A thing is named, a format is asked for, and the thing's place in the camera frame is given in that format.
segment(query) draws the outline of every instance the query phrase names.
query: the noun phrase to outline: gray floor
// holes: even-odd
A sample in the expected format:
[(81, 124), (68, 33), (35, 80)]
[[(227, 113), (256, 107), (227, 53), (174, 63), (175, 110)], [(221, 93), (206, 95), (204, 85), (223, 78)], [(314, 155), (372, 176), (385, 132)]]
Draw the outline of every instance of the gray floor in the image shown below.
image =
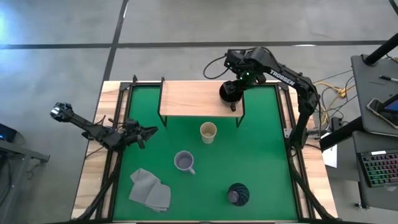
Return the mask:
[[(0, 44), (111, 43), (121, 5), (122, 0), (0, 0)], [(119, 42), (386, 40), (397, 30), (398, 16), (387, 0), (130, 0)], [(280, 62), (316, 81), (349, 70), (352, 55), (376, 47), (270, 49)], [(203, 79), (203, 67), (225, 51), (118, 49), (110, 80), (130, 80), (133, 74), (140, 80)], [(108, 55), (109, 49), (0, 50), (0, 123), (19, 130), (27, 147), (51, 154), (50, 162), (24, 184), (15, 223), (69, 219), (87, 141), (78, 128), (52, 120), (49, 111), (67, 101), (93, 119)], [(214, 64), (208, 73), (222, 70), (222, 64)], [(328, 83), (343, 87), (351, 76)], [(354, 96), (355, 89), (348, 95)], [(329, 92), (325, 103), (334, 97)], [(351, 121), (359, 116), (358, 102), (341, 111)], [(340, 218), (396, 223), (398, 212), (355, 209), (354, 182), (331, 178), (330, 183)]]

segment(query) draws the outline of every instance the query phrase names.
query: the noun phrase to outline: gray towel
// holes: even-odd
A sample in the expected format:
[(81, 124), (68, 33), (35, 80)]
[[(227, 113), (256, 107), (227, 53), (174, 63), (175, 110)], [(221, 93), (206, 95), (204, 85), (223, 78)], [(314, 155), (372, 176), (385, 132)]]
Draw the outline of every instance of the gray towel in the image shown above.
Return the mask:
[(138, 169), (130, 175), (134, 182), (129, 199), (144, 204), (156, 212), (167, 211), (170, 206), (170, 187), (160, 183), (151, 172)]

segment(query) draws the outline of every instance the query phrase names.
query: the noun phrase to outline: green mat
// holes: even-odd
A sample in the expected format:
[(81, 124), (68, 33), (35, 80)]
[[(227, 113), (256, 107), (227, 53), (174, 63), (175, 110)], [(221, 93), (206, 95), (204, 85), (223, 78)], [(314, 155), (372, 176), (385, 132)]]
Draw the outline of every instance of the green mat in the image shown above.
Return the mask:
[[(245, 91), (246, 116), (239, 128), (234, 118), (169, 117), (163, 127), (157, 115), (159, 87), (135, 87), (129, 117), (159, 130), (145, 149), (132, 145), (123, 155), (114, 220), (296, 220), (275, 89)], [(213, 144), (201, 141), (200, 125), (216, 124)], [(179, 151), (190, 151), (196, 175), (174, 166)], [(167, 212), (154, 212), (129, 200), (130, 175), (139, 168), (156, 175), (171, 189)], [(250, 191), (237, 207), (226, 193), (233, 183)]]

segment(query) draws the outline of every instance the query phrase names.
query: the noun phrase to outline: rgb keyboard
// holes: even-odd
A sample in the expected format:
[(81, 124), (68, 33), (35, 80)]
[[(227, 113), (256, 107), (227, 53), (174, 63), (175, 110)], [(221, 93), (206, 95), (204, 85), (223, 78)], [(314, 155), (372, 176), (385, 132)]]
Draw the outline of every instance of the rgb keyboard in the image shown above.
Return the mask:
[(398, 185), (398, 150), (359, 153), (369, 187)]

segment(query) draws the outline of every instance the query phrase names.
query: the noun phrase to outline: beige cup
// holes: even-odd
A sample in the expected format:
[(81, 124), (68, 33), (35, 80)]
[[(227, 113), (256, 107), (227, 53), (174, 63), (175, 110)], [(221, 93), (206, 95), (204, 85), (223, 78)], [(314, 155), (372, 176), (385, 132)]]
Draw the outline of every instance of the beige cup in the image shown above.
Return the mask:
[(217, 127), (212, 122), (205, 122), (200, 126), (200, 134), (205, 144), (211, 144), (217, 134)]

